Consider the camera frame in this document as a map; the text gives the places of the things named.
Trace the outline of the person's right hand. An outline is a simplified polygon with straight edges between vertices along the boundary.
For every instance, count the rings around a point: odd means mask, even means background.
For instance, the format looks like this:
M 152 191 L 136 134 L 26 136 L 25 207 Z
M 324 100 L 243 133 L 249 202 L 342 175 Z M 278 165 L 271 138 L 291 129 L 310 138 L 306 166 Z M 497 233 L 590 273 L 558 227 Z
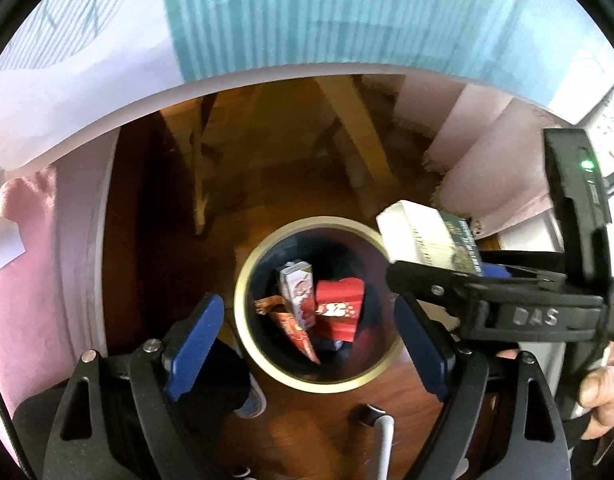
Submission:
M 610 344 L 607 366 L 592 370 L 582 381 L 578 403 L 592 413 L 582 440 L 603 437 L 614 428 L 614 342 Z

